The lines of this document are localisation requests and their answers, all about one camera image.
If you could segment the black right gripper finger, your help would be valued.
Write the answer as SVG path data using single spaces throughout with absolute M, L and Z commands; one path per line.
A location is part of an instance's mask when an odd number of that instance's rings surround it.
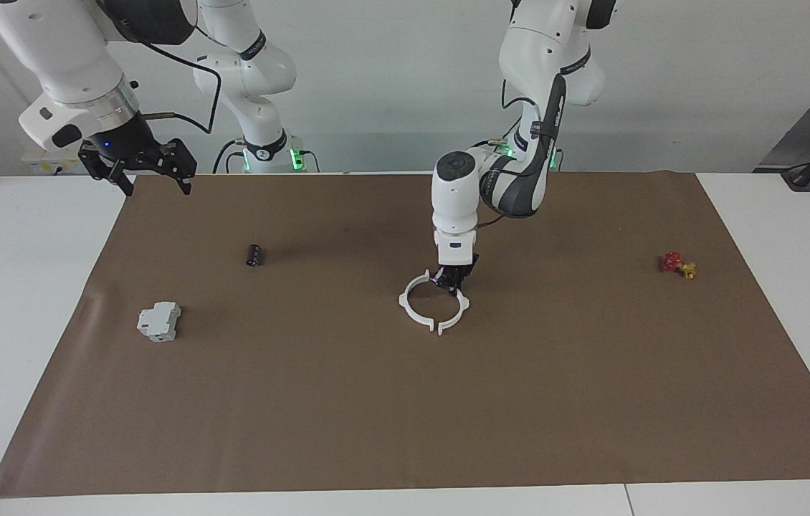
M 125 164 L 123 161 L 116 161 L 111 166 L 97 150 L 80 150 L 78 157 L 91 178 L 117 186 L 126 196 L 133 195 L 134 185 L 123 172 Z
M 158 150 L 160 158 L 157 161 L 157 173 L 175 180 L 183 195 L 188 196 L 196 175 L 195 157 L 180 138 L 172 138 L 168 143 L 160 145 Z

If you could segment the white half pipe clamp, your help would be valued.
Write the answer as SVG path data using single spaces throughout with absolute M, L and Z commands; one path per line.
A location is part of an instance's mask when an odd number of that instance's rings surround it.
M 463 294 L 463 292 L 461 290 L 454 290 L 453 294 L 454 294 L 455 300 L 458 301 L 458 305 L 459 305 L 458 311 L 450 319 L 444 320 L 444 321 L 439 321 L 437 323 L 437 334 L 438 334 L 438 336 L 442 336 L 442 334 L 444 334 L 445 330 L 448 330 L 451 327 L 454 327 L 455 325 L 457 325 L 457 323 L 459 323 L 460 320 L 462 319 L 462 317 L 463 317 L 463 315 L 465 313 L 465 310 L 467 310 L 467 308 L 470 307 L 470 300 L 468 300 L 468 298 L 464 296 L 464 294 Z
M 418 285 L 422 285 L 424 283 L 430 282 L 430 271 L 426 269 L 424 273 L 417 275 L 409 281 L 407 285 L 405 285 L 404 290 L 398 296 L 398 304 L 402 310 L 408 315 L 409 319 L 414 321 L 415 323 L 419 324 L 422 327 L 426 327 L 430 331 L 435 331 L 435 327 L 437 324 L 435 323 L 434 319 L 431 317 L 426 317 L 418 313 L 414 307 L 411 306 L 411 302 L 409 302 L 409 295 L 412 291 L 415 290 Z

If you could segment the white circuit breaker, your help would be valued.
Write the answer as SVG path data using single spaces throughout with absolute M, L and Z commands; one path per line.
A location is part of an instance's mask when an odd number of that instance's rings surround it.
M 172 342 L 176 339 L 176 326 L 181 313 L 181 307 L 176 302 L 156 302 L 153 307 L 140 312 L 136 329 L 151 342 Z

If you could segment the brown paper table mat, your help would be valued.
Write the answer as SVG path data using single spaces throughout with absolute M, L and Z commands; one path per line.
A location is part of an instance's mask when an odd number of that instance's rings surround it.
M 430 226 L 426 176 L 140 177 L 0 497 L 810 478 L 810 373 L 696 177 L 553 174 L 442 336 L 398 304 Z

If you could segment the white wall socket box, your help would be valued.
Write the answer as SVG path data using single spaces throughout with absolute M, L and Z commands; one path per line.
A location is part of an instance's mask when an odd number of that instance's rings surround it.
M 44 151 L 29 149 L 19 160 L 31 174 L 44 176 L 86 176 L 86 166 L 77 151 Z

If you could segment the red handled brass valve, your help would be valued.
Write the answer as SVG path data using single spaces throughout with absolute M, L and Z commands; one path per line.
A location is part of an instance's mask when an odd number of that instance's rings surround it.
M 694 262 L 683 260 L 679 252 L 671 251 L 664 254 L 659 261 L 659 270 L 662 273 L 674 273 L 685 279 L 694 279 L 697 265 Z

